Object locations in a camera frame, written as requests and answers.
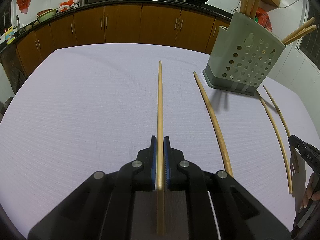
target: yellow detergent bottle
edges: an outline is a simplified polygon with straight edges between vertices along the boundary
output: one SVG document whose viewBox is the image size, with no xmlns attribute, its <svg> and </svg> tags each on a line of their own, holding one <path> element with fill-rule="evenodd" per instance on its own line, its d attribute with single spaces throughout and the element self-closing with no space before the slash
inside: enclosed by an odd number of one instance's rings
<svg viewBox="0 0 320 240">
<path fill-rule="evenodd" d="M 13 33 L 13 27 L 12 26 L 5 33 L 5 39 L 7 41 L 7 44 L 10 44 L 14 40 L 14 33 Z"/>
</svg>

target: silver handle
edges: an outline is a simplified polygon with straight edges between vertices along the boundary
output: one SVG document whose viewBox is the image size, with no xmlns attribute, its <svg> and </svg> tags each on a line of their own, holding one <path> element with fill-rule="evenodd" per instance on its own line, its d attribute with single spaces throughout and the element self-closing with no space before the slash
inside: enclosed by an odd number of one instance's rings
<svg viewBox="0 0 320 240">
<path fill-rule="evenodd" d="M 212 35 L 212 36 L 214 36 L 214 34 L 216 33 L 216 30 L 217 30 L 217 27 L 214 28 L 213 35 Z"/>
</svg>

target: metal screw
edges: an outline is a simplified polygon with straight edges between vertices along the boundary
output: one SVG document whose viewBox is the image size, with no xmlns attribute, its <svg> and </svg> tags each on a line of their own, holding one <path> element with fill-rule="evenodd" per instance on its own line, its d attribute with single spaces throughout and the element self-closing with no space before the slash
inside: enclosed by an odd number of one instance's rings
<svg viewBox="0 0 320 240">
<path fill-rule="evenodd" d="M 180 165 L 181 167 L 183 167 L 183 168 L 186 168 L 186 167 L 188 167 L 188 166 L 190 165 L 190 163 L 189 163 L 188 161 L 184 160 L 184 161 L 181 161 L 181 162 L 179 163 L 179 165 Z"/>
<path fill-rule="evenodd" d="M 95 179 L 102 179 L 103 178 L 103 172 L 102 171 L 97 171 L 94 173 L 93 177 Z"/>
<path fill-rule="evenodd" d="M 226 173 L 225 171 L 218 171 L 218 177 L 221 179 L 224 179 L 228 176 L 228 173 Z"/>
<path fill-rule="evenodd" d="M 133 162 L 131 163 L 131 165 L 132 165 L 133 167 L 135 167 L 135 168 L 138 168 L 138 167 L 140 167 L 140 166 L 142 165 L 142 162 L 135 160 L 135 161 L 133 161 Z"/>
</svg>

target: window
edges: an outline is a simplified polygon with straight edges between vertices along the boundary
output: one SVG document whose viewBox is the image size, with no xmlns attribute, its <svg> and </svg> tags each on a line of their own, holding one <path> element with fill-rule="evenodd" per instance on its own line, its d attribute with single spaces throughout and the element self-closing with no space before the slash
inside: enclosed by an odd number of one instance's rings
<svg viewBox="0 0 320 240">
<path fill-rule="evenodd" d="M 11 3 L 0 12 L 0 36 L 4 34 L 4 29 L 11 27 Z"/>
<path fill-rule="evenodd" d="M 308 20 L 315 17 L 314 25 L 317 29 L 305 36 L 299 45 L 299 49 L 320 69 L 320 32 L 319 32 L 319 21 L 320 14 L 315 8 L 309 3 Z"/>
</svg>

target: wooden cabinet door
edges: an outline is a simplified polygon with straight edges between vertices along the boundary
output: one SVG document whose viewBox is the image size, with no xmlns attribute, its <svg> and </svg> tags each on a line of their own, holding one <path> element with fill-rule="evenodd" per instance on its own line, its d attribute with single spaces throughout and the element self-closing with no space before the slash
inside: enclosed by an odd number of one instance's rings
<svg viewBox="0 0 320 240">
<path fill-rule="evenodd" d="M 139 43 L 141 4 L 104 7 L 106 43 Z"/>
<path fill-rule="evenodd" d="M 181 8 L 143 5 L 140 43 L 174 46 Z"/>
<path fill-rule="evenodd" d="M 30 76 L 31 73 L 41 64 L 42 59 L 37 44 L 35 31 L 25 36 L 18 44 L 17 49 L 25 73 Z"/>
<path fill-rule="evenodd" d="M 77 46 L 73 15 L 51 22 L 50 27 L 55 49 Z"/>
<path fill-rule="evenodd" d="M 212 48 L 214 46 L 214 43 L 216 42 L 219 33 L 219 26 L 229 27 L 229 24 L 230 22 L 216 17 L 210 34 L 207 48 L 205 49 L 206 54 L 211 54 Z"/>
<path fill-rule="evenodd" d="M 36 30 L 35 33 L 42 60 L 45 60 L 55 50 L 49 24 Z"/>
<path fill-rule="evenodd" d="M 78 45 L 104 43 L 104 7 L 73 14 Z"/>
<path fill-rule="evenodd" d="M 175 46 L 205 52 L 214 17 L 182 9 Z"/>
</svg>

